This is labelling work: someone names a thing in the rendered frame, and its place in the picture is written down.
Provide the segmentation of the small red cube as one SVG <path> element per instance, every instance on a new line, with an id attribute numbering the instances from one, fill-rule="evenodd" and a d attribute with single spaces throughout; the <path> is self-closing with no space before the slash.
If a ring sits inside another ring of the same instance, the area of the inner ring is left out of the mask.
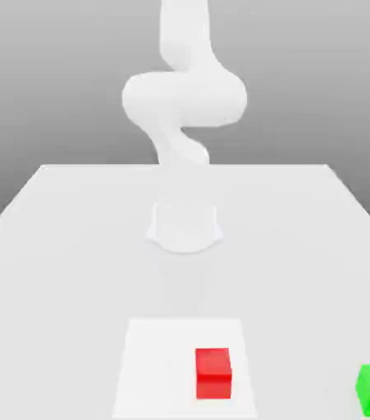
<path id="1" fill-rule="evenodd" d="M 231 397 L 233 372 L 228 348 L 197 348 L 195 373 L 197 399 Z"/>

